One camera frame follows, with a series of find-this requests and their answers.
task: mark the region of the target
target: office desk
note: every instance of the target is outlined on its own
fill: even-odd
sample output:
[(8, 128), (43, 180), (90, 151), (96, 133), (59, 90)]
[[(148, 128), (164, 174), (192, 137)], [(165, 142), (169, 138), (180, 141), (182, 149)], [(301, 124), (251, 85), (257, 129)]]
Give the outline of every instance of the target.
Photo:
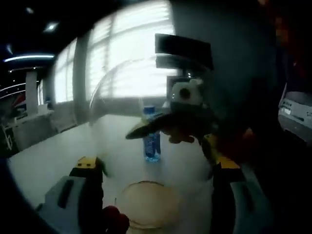
[(35, 207), (62, 176), (68, 175), (83, 156), (98, 155), (106, 165), (103, 206), (131, 183), (153, 180), (175, 188), (182, 198), (181, 222), (170, 233), (207, 233), (211, 219), (212, 181), (210, 166), (198, 144), (170, 144), (161, 134), (161, 161), (148, 163), (142, 139), (125, 135), (138, 117), (106, 115), (92, 128), (83, 124), (36, 144), (10, 159), (17, 185)]

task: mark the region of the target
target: ceiling light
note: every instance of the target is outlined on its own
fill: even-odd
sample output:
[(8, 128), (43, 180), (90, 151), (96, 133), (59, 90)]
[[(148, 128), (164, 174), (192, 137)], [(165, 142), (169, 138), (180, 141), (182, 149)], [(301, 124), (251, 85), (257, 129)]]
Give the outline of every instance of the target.
[(30, 7), (26, 7), (26, 11), (27, 11), (29, 14), (33, 14), (33, 13), (34, 13), (34, 10), (31, 9)]
[(55, 23), (55, 22), (48, 23), (47, 26), (46, 26), (45, 29), (44, 29), (44, 32), (45, 32), (45, 33), (51, 33), (51, 32), (53, 32), (53, 31), (56, 29), (56, 27), (57, 27), (58, 24), (59, 24), (59, 23)]
[(17, 92), (15, 92), (15, 93), (11, 93), (11, 94), (2, 96), (2, 97), (0, 97), (0, 99), (5, 98), (5, 97), (8, 97), (8, 96), (13, 95), (13, 94), (18, 94), (18, 93), (21, 93), (21, 92), (25, 92), (25, 90), (17, 91)]
[(18, 60), (18, 59), (52, 59), (54, 58), (54, 55), (23, 55), (23, 56), (17, 56), (13, 58), (7, 58), (3, 60), (3, 62), (9, 62), (13, 60)]
[(13, 88), (13, 87), (16, 87), (16, 86), (20, 86), (20, 85), (25, 85), (25, 84), (26, 84), (26, 83), (21, 83), (21, 84), (12, 85), (12, 86), (10, 86), (10, 87), (6, 87), (6, 88), (4, 88), (4, 89), (1, 89), (0, 92), (4, 91), (4, 90), (6, 90), (6, 89), (10, 89), (10, 88)]
[(13, 52), (12, 52), (12, 46), (11, 46), (10, 44), (7, 44), (6, 50), (7, 50), (10, 54), (13, 54)]

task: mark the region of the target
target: ceiling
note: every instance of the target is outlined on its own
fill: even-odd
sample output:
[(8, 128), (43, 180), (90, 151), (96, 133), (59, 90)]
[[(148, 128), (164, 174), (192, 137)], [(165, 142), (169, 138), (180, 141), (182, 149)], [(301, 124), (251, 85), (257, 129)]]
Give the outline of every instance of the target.
[[(104, 4), (102, 1), (91, 1), (89, 4), (67, 2), (57, 5), (41, 1), (30, 5), (7, 6), (6, 14), (0, 14), (0, 90), (24, 83), (26, 71), (32, 70), (33, 67), (44, 70), (53, 63), (53, 60), (4, 63), (4, 59), (24, 54), (57, 55), (74, 38), (90, 30), (97, 20), (132, 2), (135, 1), (107, 0)], [(58, 23), (56, 29), (50, 33), (44, 32), (47, 24), (51, 22)]]

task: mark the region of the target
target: window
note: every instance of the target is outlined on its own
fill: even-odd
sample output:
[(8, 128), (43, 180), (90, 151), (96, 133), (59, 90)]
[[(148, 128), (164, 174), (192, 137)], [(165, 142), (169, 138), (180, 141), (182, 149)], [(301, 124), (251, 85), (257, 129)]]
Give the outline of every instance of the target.
[[(155, 54), (155, 33), (174, 34), (170, 4), (166, 0), (139, 3), (102, 19), (91, 32), (87, 54), (86, 96), (117, 65)], [(167, 76), (173, 69), (157, 69), (155, 60), (142, 60), (118, 68), (103, 86), (102, 95), (114, 98), (166, 95)]]
[(43, 105), (43, 80), (40, 81), (37, 88), (38, 105)]
[(55, 65), (54, 92), (56, 103), (73, 100), (73, 68), (77, 39), (58, 56)]

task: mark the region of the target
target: bottle cap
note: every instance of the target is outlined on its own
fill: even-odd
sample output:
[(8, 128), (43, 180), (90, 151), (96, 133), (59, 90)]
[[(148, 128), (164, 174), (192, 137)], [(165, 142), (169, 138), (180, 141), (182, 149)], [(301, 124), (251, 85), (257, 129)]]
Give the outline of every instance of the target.
[(143, 109), (145, 115), (150, 115), (155, 113), (155, 106), (145, 106)]

